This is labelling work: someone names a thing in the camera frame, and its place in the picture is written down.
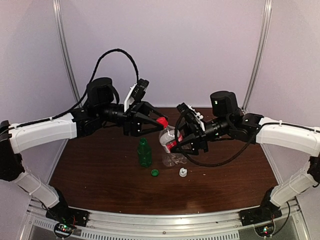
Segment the clear bottle red label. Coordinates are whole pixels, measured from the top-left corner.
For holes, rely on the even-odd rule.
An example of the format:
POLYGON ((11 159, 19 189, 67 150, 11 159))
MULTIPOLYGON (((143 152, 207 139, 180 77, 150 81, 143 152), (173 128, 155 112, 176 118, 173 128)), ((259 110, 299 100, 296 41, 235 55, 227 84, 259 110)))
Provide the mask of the clear bottle red label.
MULTIPOLYGON (((159 143, 163 147, 165 153, 171 153, 171 148, 177 145, 175 139, 175 127, 168 124, 167 128, 159 133, 159 143)), ((187 158, 181 153, 175 153, 176 165, 186 164, 187 158)))

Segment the clear bottle white cap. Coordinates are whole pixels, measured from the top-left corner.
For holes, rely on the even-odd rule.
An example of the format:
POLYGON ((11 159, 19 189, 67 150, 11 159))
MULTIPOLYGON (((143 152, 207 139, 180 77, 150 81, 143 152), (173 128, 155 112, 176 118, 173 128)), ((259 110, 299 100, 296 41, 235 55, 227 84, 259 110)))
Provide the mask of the clear bottle white cap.
POLYGON ((162 163, 166 167, 173 167, 176 165, 176 154, 175 153, 167 153, 165 152, 162 155, 162 163))

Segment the green plastic bottle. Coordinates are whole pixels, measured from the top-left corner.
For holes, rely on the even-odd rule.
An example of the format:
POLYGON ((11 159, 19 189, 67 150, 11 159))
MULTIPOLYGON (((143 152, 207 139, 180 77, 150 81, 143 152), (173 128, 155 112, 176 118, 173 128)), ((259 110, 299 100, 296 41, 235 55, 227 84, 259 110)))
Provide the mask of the green plastic bottle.
POLYGON ((137 154, 140 166, 148 168, 152 165, 152 148, 144 137, 139 140, 137 154))

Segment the green bottle cap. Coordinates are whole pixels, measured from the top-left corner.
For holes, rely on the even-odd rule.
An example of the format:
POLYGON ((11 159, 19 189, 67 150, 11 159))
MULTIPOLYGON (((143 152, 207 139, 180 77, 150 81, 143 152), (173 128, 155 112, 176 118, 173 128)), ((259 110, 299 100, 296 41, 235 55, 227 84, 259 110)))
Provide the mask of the green bottle cap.
POLYGON ((158 175, 159 175, 159 171, 157 170, 157 169, 152 169, 151 170, 151 175, 153 176, 153 177, 157 177, 158 175))

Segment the red bottle cap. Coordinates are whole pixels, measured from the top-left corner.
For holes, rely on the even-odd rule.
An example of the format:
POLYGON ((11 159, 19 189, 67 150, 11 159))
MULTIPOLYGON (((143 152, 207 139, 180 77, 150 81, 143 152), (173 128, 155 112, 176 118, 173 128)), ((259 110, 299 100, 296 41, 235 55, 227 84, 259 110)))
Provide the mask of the red bottle cap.
POLYGON ((156 120, 159 124, 163 125, 163 128, 167 128, 169 123, 168 123, 168 120, 165 118, 165 117, 159 117, 157 120, 156 120))

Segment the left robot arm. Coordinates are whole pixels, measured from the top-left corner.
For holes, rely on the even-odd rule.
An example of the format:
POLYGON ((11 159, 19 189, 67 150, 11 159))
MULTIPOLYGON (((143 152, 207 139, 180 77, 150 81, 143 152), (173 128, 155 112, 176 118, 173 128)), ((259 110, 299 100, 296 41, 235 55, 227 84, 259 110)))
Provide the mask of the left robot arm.
POLYGON ((112 79, 100 77, 86 86, 86 101, 77 107, 54 116, 20 124, 10 124, 7 120, 0 124, 0 178, 14 182, 29 195, 40 200, 61 222, 72 218, 72 211, 64 203, 62 194, 52 186, 42 182, 27 170, 22 163, 21 153, 43 144, 83 138, 107 127, 121 127, 126 136, 140 137, 163 130, 154 118, 158 112, 149 102, 143 101, 149 81, 139 79, 129 90, 124 103, 112 79))

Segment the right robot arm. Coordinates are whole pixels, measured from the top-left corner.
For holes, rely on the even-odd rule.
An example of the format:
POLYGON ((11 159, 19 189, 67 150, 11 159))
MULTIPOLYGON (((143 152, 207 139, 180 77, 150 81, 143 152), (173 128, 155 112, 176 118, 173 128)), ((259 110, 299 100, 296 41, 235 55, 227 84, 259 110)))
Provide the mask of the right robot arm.
POLYGON ((256 210, 259 220, 268 220, 280 206, 320 184, 320 130, 281 120, 273 120, 260 114, 244 113, 238 106, 235 93, 222 90, 210 95, 214 119, 204 121, 203 116, 190 105, 177 106, 180 117, 175 124, 176 144, 171 152, 183 154, 190 162, 200 150, 207 152, 208 143, 229 136, 245 145, 229 159, 205 164, 205 167, 219 167, 236 159, 250 144, 275 145, 294 149, 310 155, 308 162, 283 183, 272 187, 265 194, 261 206, 256 210))

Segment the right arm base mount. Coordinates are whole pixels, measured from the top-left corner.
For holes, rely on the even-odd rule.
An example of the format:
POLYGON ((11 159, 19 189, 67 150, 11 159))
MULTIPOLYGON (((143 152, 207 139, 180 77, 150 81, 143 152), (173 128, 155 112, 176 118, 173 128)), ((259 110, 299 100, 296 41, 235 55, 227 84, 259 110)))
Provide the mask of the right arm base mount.
POLYGON ((272 187, 266 191, 258 207, 244 209, 239 212, 242 226, 255 225, 282 216, 280 207, 271 202, 271 192, 273 189, 272 187))

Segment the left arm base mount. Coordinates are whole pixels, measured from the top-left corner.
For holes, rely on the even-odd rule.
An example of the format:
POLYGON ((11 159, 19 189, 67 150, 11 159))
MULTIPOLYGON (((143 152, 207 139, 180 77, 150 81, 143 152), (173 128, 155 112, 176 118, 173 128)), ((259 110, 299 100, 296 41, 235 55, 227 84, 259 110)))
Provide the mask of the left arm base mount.
POLYGON ((89 212, 86 210, 69 207, 65 197, 59 189, 55 189, 58 194, 58 204, 51 208, 45 208, 45 216, 57 222, 67 224, 69 226, 86 227, 89 212))

